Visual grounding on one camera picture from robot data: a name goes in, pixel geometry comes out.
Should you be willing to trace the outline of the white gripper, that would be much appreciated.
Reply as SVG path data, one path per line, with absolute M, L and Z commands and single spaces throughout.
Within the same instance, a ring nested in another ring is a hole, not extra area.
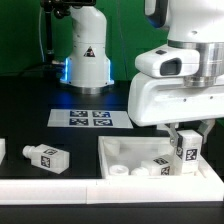
M 224 117 L 224 74 L 207 86 L 187 83 L 199 70 L 199 58 L 195 50 L 161 46 L 135 59 L 139 73 L 131 82 L 128 115 L 139 126 L 167 124 L 174 149 L 179 139 L 175 122 L 202 120 L 198 132 L 206 143 L 214 118 Z

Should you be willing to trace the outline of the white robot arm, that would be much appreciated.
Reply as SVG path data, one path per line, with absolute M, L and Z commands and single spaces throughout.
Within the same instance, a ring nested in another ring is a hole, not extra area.
M 138 126 L 167 130 L 182 145 L 180 122 L 200 120 L 207 136 L 224 117 L 224 0 L 145 0 L 152 26 L 167 43 L 136 57 L 128 114 Z

